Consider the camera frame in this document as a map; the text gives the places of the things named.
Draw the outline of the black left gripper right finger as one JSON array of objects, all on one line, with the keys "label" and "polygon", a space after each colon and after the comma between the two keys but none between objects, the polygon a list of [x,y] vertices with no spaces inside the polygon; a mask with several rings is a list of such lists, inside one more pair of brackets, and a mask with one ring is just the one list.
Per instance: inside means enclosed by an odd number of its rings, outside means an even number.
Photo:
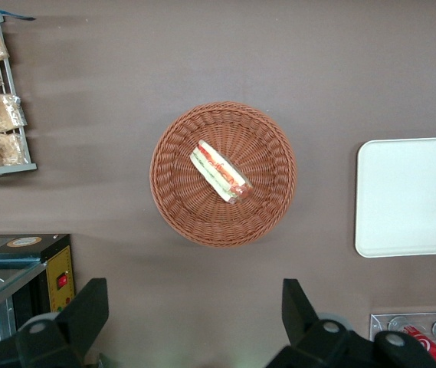
[{"label": "black left gripper right finger", "polygon": [[307,331],[319,320],[297,279],[283,280],[281,317],[292,346],[297,346]]}]

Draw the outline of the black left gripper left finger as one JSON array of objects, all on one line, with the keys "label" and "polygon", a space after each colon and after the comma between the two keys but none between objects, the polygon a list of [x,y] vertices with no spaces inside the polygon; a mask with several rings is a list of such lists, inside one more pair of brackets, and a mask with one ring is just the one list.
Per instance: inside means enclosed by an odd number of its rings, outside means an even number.
[{"label": "black left gripper left finger", "polygon": [[55,318],[72,347],[91,347],[109,317],[106,278],[91,279]]}]

